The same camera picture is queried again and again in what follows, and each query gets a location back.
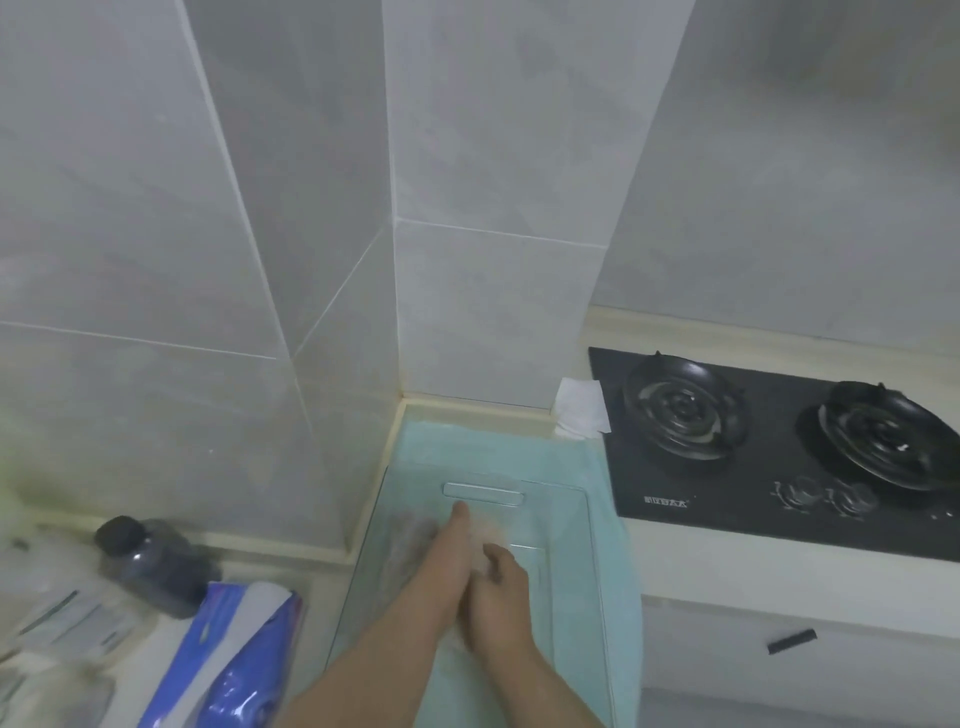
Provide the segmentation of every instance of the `white paper towel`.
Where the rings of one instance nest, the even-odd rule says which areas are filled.
[[[603,401],[600,382],[594,379],[571,379],[565,376],[553,402],[557,426],[553,433],[568,440],[586,440],[610,432],[607,405]]]

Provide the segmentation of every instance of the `black drawer handle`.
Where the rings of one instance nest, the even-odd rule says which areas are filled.
[[[767,645],[767,652],[769,652],[771,655],[776,655],[778,652],[782,652],[784,649],[796,647],[798,644],[812,643],[816,639],[817,633],[814,630],[805,629],[803,632],[798,632],[795,635],[790,635],[790,637],[784,637],[782,640],[769,643]]]

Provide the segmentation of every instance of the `bottle cap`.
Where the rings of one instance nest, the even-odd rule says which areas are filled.
[[[147,529],[137,519],[117,516],[104,523],[93,534],[93,541],[107,556],[126,556],[147,538]]]

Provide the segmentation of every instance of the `person's left hand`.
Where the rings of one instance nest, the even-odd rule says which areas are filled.
[[[470,579],[470,510],[458,500],[450,520],[440,529],[411,585],[437,610],[441,631],[456,621],[460,600]]]

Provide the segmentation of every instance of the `transparent cutting board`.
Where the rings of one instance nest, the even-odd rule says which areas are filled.
[[[587,494],[503,475],[394,463],[384,476],[329,661],[382,608],[384,564],[398,522],[443,523],[456,499],[495,522],[530,576],[534,639],[544,657],[605,725],[612,724],[603,613]],[[506,721],[471,655],[444,641],[417,716],[418,728],[499,728]]]

